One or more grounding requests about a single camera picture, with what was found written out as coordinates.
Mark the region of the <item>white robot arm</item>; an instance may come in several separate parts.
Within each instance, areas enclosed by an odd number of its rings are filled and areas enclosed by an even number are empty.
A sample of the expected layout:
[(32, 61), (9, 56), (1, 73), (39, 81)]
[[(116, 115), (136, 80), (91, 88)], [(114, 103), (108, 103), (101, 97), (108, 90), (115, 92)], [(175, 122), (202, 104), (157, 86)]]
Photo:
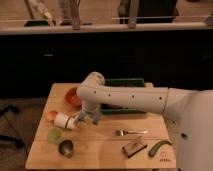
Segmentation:
[(177, 171), (213, 171), (213, 90), (106, 86), (101, 73), (91, 72), (78, 86), (77, 96), (81, 118), (92, 116), (95, 124), (100, 104), (179, 119)]

